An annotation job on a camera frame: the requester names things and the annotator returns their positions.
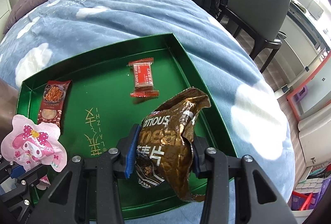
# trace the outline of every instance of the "red candy wrapper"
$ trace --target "red candy wrapper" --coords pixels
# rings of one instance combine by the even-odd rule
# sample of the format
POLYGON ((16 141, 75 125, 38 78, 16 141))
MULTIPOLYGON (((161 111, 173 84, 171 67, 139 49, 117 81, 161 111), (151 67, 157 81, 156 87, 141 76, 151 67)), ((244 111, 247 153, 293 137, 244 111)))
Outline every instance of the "red candy wrapper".
POLYGON ((40 104, 37 124, 51 122, 60 127, 63 103, 70 82, 71 80, 64 82, 50 80, 47 82, 40 104))
POLYGON ((158 90, 154 89, 152 78, 151 64, 153 62, 153 58, 129 62, 134 74, 134 91, 130 94, 131 97, 158 96, 158 90))

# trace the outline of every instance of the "wooden drawer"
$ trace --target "wooden drawer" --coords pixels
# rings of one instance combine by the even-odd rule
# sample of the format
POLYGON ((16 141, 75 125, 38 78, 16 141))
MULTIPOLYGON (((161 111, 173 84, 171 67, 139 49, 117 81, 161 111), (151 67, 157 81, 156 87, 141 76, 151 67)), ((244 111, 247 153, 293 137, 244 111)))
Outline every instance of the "wooden drawer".
POLYGON ((9 11, 9 7, 7 5, 7 1, 6 0, 0 0, 0 18, 2 16, 4 16, 4 14, 8 11, 9 11))

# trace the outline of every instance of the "white cloud print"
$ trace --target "white cloud print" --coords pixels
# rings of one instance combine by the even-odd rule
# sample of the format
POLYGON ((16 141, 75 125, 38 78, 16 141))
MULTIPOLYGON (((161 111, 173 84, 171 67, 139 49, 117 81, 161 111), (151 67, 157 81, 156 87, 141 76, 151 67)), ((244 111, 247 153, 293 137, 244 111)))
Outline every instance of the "white cloud print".
POLYGON ((25 14, 23 16, 23 19, 27 18, 32 12, 34 12, 36 10, 37 7, 35 7, 33 10, 31 10, 30 12, 28 12, 27 14, 25 14))
POLYGON ((36 48, 32 48, 19 61, 15 69, 15 82, 17 87, 21 87, 23 80, 41 71, 51 59, 52 51, 48 48, 48 43, 42 43, 36 48))
POLYGON ((251 143, 263 158, 275 160, 281 156, 287 119, 264 80, 253 87, 247 84, 238 87, 231 121, 237 135, 251 143))
POLYGON ((48 8, 48 7, 54 6, 59 2, 60 2, 60 0, 55 0, 54 2, 47 4, 46 7, 48 8))
POLYGON ((35 25, 35 23, 40 19, 40 17, 36 17, 32 20, 32 22, 28 23, 26 26, 24 26, 24 28, 19 31, 19 33, 17 34, 17 39, 21 38, 25 33, 29 32, 30 28, 35 25))
POLYGON ((77 19, 84 19, 88 15, 94 15, 100 12, 104 12, 106 10, 109 10, 109 8, 103 7, 103 6, 97 6, 95 8, 81 8, 76 13, 77 19))
POLYGON ((7 36, 5 36, 5 37, 1 40, 1 42, 0 42, 0 46, 6 41, 6 39, 7 39, 7 36))

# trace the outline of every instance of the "pink candy bag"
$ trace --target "pink candy bag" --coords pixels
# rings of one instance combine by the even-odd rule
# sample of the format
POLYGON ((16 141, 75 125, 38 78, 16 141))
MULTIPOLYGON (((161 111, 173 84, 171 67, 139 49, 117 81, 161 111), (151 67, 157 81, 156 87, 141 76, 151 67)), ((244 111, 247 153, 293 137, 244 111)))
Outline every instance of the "pink candy bag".
MULTIPOLYGON (((40 163, 62 171, 67 164, 67 153, 58 141, 60 128, 56 124, 41 122, 37 125, 23 115, 15 115, 12 123, 13 131, 1 143, 1 154, 7 161, 15 161, 25 171, 40 163)), ((47 176, 40 181, 39 189, 50 184, 47 176)))

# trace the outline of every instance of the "green tray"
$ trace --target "green tray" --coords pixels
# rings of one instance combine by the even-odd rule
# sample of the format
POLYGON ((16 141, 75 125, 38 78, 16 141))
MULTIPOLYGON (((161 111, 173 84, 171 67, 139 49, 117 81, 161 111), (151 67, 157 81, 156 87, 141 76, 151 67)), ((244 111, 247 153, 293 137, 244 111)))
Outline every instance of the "green tray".
MULTIPOLYGON (((147 36, 97 48, 52 65, 26 79, 21 87, 17 114, 37 121, 45 84, 49 80, 72 80, 66 96, 59 141, 68 157, 96 157, 116 146, 141 120, 175 94, 194 86, 211 98, 211 108, 203 109, 195 127, 227 155, 236 156, 222 117, 198 71, 173 34, 147 36), (152 75, 158 98, 131 98, 133 72, 129 61, 153 57, 152 75)), ((49 169, 52 181, 56 172, 49 169)), ((193 193, 204 194, 206 180, 190 176, 193 193)), ((153 189, 142 188, 134 173, 119 180, 120 200, 125 219, 139 218, 179 207, 179 200, 167 183, 153 189)), ((90 218, 95 218, 95 196, 91 191, 90 218)))

